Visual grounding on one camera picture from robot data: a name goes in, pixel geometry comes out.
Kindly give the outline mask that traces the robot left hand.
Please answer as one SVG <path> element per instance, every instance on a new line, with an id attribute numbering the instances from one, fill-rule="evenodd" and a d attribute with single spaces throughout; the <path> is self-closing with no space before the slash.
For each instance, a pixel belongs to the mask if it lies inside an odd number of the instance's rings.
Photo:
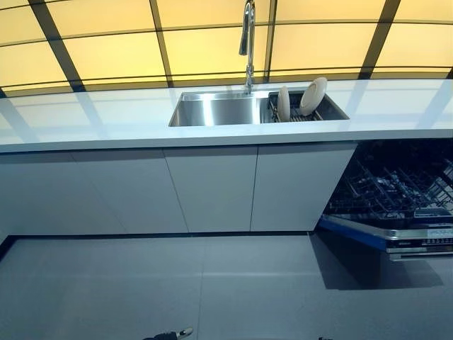
<path id="1" fill-rule="evenodd" d="M 185 329 L 177 331 L 168 331 L 164 333 L 157 334 L 155 336 L 144 338 L 144 340 L 181 340 L 189 337 L 193 333 L 192 327 L 187 327 Z"/>

